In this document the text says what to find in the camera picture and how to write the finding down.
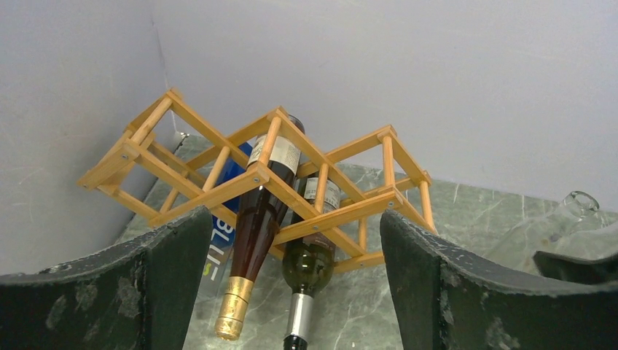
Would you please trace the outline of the clear glass bottle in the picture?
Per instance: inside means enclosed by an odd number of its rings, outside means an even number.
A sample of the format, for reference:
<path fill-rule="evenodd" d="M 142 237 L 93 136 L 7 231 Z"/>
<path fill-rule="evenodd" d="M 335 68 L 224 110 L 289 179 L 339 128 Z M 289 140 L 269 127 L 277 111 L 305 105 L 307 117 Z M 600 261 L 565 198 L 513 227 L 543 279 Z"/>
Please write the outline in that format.
<path fill-rule="evenodd" d="M 617 223 L 595 230 L 581 230 L 580 224 L 599 210 L 594 197 L 571 191 L 547 214 L 524 219 L 506 232 L 483 257 L 516 271 L 539 275 L 533 261 L 536 252 L 555 252 L 569 257 L 582 252 L 598 259 L 617 252 Z"/>

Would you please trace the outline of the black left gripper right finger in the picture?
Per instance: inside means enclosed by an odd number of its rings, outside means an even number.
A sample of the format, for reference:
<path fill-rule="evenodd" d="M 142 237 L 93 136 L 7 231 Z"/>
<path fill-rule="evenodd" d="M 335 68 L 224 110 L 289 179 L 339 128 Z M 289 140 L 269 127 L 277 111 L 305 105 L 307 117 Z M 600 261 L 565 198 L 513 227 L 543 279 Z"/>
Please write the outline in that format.
<path fill-rule="evenodd" d="M 587 285 L 516 271 L 392 209 L 380 236 L 405 349 L 617 347 L 617 280 Z"/>

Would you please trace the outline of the dark bottle silver cap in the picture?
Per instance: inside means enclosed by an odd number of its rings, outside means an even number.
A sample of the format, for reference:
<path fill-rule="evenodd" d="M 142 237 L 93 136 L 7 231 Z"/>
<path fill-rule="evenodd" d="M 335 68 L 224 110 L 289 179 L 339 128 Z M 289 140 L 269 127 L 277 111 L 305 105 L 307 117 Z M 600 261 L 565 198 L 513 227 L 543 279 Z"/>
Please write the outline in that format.
<path fill-rule="evenodd" d="M 315 296 L 330 282 L 336 245 L 320 232 L 288 241 L 282 274 L 292 290 L 283 348 L 307 349 Z"/>

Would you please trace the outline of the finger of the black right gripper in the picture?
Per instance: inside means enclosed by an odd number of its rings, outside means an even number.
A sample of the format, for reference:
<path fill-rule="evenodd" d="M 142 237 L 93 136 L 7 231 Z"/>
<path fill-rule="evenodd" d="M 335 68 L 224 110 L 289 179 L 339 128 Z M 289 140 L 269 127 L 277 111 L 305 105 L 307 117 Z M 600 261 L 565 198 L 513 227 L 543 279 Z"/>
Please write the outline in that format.
<path fill-rule="evenodd" d="M 617 280 L 617 253 L 595 260 L 538 251 L 533 261 L 541 276 L 577 284 L 605 284 Z"/>

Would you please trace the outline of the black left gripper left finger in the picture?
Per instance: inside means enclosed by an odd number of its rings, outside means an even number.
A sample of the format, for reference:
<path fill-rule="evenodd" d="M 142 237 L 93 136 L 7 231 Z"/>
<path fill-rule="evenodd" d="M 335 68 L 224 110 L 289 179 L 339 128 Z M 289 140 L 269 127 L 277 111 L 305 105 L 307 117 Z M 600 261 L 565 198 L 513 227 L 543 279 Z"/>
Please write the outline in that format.
<path fill-rule="evenodd" d="M 181 349 L 213 227 L 203 207 L 95 254 L 1 277 L 3 349 Z"/>

